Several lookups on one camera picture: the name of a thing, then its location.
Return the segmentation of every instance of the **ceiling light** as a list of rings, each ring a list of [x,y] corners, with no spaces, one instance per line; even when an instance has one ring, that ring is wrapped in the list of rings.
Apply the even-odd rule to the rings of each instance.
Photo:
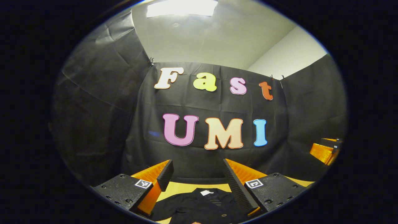
[[[217,3],[214,0],[166,0],[149,5],[146,17],[188,14],[212,16]]]

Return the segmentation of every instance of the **blue letter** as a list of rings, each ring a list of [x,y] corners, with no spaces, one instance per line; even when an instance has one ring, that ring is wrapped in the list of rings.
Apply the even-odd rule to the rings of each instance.
[[[267,144],[267,140],[265,139],[265,124],[266,120],[256,119],[253,121],[253,124],[256,126],[257,137],[254,142],[254,146],[264,146]]]

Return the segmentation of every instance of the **cutout letter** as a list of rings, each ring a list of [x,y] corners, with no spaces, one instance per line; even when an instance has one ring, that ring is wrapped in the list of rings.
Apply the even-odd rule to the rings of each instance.
[[[259,84],[261,86],[261,89],[263,90],[263,96],[267,100],[272,100],[273,96],[269,94],[269,91],[272,89],[267,82],[262,82]]]
[[[265,139],[265,124],[266,120],[257,119],[253,121],[253,124],[256,126],[257,137],[254,142],[254,146],[264,146],[267,144],[267,140]]]
[[[197,89],[206,89],[207,91],[213,92],[217,89],[216,77],[213,74],[207,72],[201,72],[196,75],[198,79],[193,82],[193,86]]]
[[[161,68],[160,71],[162,73],[160,74],[158,83],[155,84],[155,88],[166,89],[170,88],[168,81],[170,80],[171,83],[175,82],[177,79],[177,73],[184,73],[184,68]]]
[[[222,148],[225,148],[229,139],[231,139],[231,142],[228,144],[228,148],[239,149],[243,147],[240,129],[243,123],[242,119],[232,119],[229,122],[227,130],[224,129],[218,118],[208,118],[205,122],[209,125],[209,139],[205,145],[205,149],[218,149],[219,146],[216,144],[216,138],[219,140]]]
[[[243,95],[247,92],[246,86],[244,84],[246,83],[244,79],[242,78],[232,78],[229,83],[231,84],[232,87],[229,89],[233,94],[236,95]]]
[[[193,115],[184,116],[184,120],[187,122],[187,132],[185,138],[176,137],[176,122],[179,116],[176,114],[164,114],[164,138],[172,145],[186,146],[192,143],[193,135],[195,133],[195,123],[199,120],[199,117]]]

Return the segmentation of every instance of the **yellow table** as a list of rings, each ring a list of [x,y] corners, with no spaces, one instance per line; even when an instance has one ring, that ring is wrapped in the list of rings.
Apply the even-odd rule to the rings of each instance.
[[[312,181],[301,181],[301,180],[296,180],[290,177],[287,177],[291,179],[292,181],[307,187],[308,185],[312,184]],[[172,195],[176,194],[181,194],[181,193],[190,193],[194,191],[196,188],[218,188],[220,190],[226,191],[226,192],[231,192],[231,189],[229,188],[228,184],[217,184],[217,185],[198,185],[198,184],[183,184],[183,183],[176,183],[176,182],[171,182],[167,186],[167,189],[165,192],[162,192],[158,198],[157,201],[163,200],[165,198],[168,198]],[[157,221],[158,223],[161,224],[168,224],[170,222],[170,218]]]

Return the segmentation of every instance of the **black shirt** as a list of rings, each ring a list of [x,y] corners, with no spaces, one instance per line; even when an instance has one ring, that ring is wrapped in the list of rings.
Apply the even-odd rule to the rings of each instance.
[[[213,194],[203,196],[208,190]],[[236,224],[248,220],[234,200],[232,193],[217,188],[196,188],[158,201],[152,210],[153,221],[171,217],[170,224]]]

